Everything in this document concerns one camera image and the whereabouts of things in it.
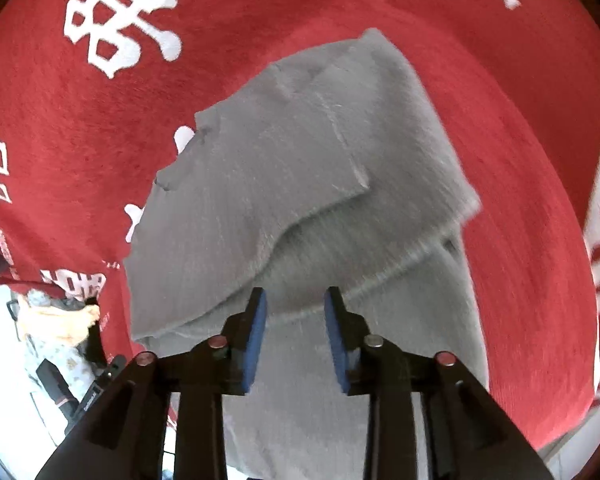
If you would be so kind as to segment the red blanket with white characters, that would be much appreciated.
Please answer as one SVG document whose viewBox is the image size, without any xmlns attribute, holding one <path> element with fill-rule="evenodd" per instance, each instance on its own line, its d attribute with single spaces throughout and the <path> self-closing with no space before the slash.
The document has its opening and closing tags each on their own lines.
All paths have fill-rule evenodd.
<svg viewBox="0 0 600 480">
<path fill-rule="evenodd" d="M 375 27 L 482 209 L 465 243 L 496 400 L 543 446 L 600 405 L 600 29 L 581 0 L 0 0 L 0 285 L 96 292 L 130 353 L 132 211 L 195 115 Z"/>
</svg>

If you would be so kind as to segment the grey knitted small garment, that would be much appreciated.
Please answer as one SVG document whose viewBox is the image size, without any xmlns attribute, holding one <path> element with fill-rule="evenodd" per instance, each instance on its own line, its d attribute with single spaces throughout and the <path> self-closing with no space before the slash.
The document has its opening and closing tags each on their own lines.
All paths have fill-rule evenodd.
<svg viewBox="0 0 600 480">
<path fill-rule="evenodd" d="M 269 65 L 199 112 L 156 174 L 125 260 L 131 336 L 185 352 L 268 300 L 253 392 L 228 400 L 226 457 L 259 479 L 357 479 L 367 402 L 337 384 L 324 293 L 400 348 L 486 345 L 462 241 L 477 192 L 414 68 L 376 29 Z"/>
</svg>

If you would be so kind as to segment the cluttered items beside bed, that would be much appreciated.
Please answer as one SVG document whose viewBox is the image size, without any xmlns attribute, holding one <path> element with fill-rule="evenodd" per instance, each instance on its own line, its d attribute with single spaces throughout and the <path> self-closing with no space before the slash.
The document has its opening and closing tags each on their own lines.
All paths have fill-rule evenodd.
<svg viewBox="0 0 600 480">
<path fill-rule="evenodd" d="M 0 286 L 0 462 L 15 479 L 33 479 L 65 439 L 68 426 L 36 374 L 43 360 L 57 366 L 76 400 L 95 379 L 76 348 L 26 335 L 9 312 L 16 298 Z"/>
</svg>

